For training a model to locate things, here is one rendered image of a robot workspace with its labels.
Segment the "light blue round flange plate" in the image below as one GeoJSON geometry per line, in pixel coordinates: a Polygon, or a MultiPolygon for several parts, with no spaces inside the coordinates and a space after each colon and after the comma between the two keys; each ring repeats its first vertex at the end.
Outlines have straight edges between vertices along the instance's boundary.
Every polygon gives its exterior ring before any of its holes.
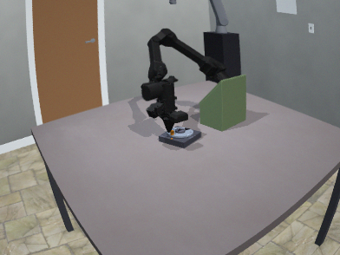
{"type": "Polygon", "coordinates": [[[167,132],[169,136],[175,137],[175,138],[185,138],[193,135],[193,130],[187,127],[183,127],[185,129],[185,133],[183,134],[177,134],[175,133],[175,129],[179,127],[173,127],[173,129],[170,131],[170,133],[167,132]]]}

